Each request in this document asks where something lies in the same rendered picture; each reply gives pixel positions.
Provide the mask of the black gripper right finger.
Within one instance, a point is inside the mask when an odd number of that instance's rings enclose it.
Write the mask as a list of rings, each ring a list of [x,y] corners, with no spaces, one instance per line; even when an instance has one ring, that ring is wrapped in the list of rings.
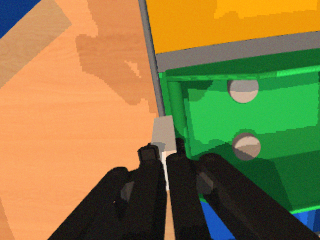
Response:
[[[184,140],[175,137],[172,115],[163,116],[163,156],[175,240],[214,240],[198,193],[236,240],[320,240],[219,154],[189,159]]]

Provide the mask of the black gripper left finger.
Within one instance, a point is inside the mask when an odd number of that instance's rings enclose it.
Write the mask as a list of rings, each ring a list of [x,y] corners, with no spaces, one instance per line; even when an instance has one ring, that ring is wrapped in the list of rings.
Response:
[[[137,153],[138,168],[110,169],[47,240],[164,240],[163,117],[154,118],[151,142]]]

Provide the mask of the grey shelf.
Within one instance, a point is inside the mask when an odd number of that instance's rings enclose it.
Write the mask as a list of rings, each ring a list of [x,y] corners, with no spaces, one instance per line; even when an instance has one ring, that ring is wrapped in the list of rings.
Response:
[[[138,0],[159,117],[165,70],[320,48],[320,0]],[[201,202],[211,238],[236,240]]]

